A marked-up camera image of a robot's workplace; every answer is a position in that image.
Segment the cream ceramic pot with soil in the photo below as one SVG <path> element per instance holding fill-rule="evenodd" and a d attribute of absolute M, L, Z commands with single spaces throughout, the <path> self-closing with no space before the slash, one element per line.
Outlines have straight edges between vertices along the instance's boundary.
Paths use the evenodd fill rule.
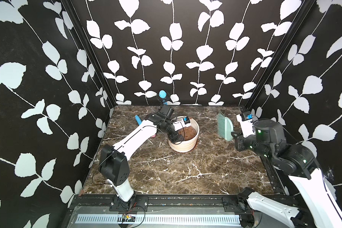
<path fill-rule="evenodd" d="M 195 119 L 190 117 L 190 121 L 190 127 L 185 127 L 178 130 L 178 133 L 184 137 L 183 142 L 171 143 L 170 140 L 168 141 L 169 146 L 176 152 L 187 153 L 193 150 L 197 144 L 200 128 Z"/>

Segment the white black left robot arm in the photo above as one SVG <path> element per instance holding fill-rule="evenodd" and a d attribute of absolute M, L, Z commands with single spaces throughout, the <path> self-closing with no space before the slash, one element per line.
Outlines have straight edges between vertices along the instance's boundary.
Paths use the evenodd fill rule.
<path fill-rule="evenodd" d="M 183 127 L 188 127 L 191 121 L 188 117 L 172 120 L 174 110 L 161 106 L 160 110 L 148 114 L 141 124 L 123 140 L 114 145 L 105 145 L 101 150 L 99 172 L 113 185 L 118 199 L 128 207 L 135 203 L 136 193 L 129 183 L 129 159 L 157 131 L 164 133 L 172 143 L 183 142 L 185 135 L 178 133 Z"/>

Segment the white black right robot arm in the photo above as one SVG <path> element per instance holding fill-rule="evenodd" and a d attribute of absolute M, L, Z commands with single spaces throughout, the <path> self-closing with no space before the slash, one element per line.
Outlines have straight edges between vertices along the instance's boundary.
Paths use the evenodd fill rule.
<path fill-rule="evenodd" d="M 251 150 L 278 167 L 296 186 L 307 209 L 263 197 L 250 188 L 240 194 L 241 198 L 251 209 L 290 228 L 342 228 L 342 210 L 329 190 L 313 152 L 302 144 L 288 144 L 284 127 L 271 119 L 256 120 L 251 125 L 253 133 L 248 137 L 231 133 L 236 149 Z"/>

